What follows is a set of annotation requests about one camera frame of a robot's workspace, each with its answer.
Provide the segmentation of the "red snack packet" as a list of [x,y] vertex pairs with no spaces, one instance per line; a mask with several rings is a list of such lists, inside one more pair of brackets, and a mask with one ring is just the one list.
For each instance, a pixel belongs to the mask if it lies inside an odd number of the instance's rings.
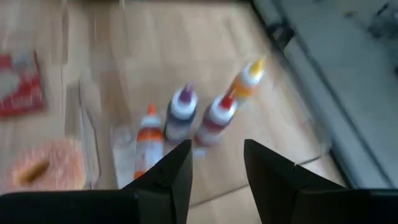
[[37,52],[0,54],[0,119],[45,107]]

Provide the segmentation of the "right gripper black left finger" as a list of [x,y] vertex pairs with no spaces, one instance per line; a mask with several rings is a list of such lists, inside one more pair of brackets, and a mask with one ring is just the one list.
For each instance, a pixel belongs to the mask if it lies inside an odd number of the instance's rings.
[[192,182],[192,142],[184,140],[123,188],[123,212],[135,224],[186,224]]

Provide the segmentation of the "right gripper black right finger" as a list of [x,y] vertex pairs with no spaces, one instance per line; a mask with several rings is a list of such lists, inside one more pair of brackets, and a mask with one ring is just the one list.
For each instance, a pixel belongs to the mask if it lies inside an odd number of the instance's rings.
[[244,163],[262,224],[291,224],[299,190],[344,188],[253,139],[244,141]]

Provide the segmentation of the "clear plastic bin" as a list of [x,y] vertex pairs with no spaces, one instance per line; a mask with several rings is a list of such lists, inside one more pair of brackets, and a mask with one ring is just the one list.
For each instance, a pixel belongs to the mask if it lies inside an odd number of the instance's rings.
[[132,180],[136,133],[150,104],[165,116],[173,93],[191,83],[198,95],[193,136],[205,108],[259,57],[266,74],[254,95],[215,145],[193,145],[191,204],[247,186],[245,139],[301,165],[329,151],[328,135],[245,2],[66,1],[63,37],[66,78],[91,79],[85,102],[97,130],[102,188]]

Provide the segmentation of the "yellow food colouring bottle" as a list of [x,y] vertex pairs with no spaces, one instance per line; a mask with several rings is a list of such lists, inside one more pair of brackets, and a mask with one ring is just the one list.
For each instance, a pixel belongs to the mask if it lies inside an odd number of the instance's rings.
[[227,94],[233,94],[238,107],[247,101],[253,94],[265,74],[265,58],[257,59],[244,66],[230,84]]

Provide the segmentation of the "sugar sprinkled toy donut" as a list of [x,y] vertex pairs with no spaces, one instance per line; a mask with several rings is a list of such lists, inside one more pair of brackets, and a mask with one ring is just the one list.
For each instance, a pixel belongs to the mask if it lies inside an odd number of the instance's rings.
[[0,180],[0,191],[81,190],[85,182],[81,142],[66,138],[45,141],[17,157]]

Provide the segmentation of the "orange food colouring bottle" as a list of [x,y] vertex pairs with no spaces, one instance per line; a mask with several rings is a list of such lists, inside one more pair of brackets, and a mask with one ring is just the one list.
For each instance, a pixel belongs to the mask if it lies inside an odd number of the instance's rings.
[[149,105],[141,119],[136,138],[134,179],[139,178],[164,156],[164,136],[161,118],[154,104]]

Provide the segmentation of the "red food colouring bottle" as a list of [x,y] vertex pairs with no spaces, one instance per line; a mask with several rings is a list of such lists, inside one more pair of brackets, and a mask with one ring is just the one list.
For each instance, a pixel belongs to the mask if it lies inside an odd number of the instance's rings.
[[225,128],[232,121],[238,104],[232,94],[217,96],[205,110],[194,140],[199,146],[214,146],[219,143]]

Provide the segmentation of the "purple food colouring bottle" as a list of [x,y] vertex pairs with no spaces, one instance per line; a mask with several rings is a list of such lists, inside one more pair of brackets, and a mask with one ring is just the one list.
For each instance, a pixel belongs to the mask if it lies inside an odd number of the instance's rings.
[[191,83],[178,89],[168,103],[164,137],[179,143],[188,137],[197,112],[198,97]]

